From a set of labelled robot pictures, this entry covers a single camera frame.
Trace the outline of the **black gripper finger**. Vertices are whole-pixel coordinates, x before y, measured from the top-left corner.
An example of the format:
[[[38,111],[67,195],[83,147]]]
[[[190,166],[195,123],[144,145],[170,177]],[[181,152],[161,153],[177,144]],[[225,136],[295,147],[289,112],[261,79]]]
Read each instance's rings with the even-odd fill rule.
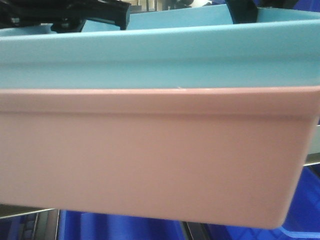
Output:
[[[258,7],[253,0],[226,0],[233,24],[256,23]]]
[[[89,8],[92,13],[89,14],[89,19],[126,30],[130,22],[130,6],[130,3],[121,0],[90,0]]]

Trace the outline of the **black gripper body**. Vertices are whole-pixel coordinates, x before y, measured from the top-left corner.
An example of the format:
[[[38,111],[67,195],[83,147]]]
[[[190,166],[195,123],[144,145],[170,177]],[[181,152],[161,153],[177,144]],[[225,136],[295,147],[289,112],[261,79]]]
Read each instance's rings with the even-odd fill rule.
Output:
[[[57,33],[81,32],[86,20],[105,7],[102,0],[2,0],[0,28],[51,24]]]

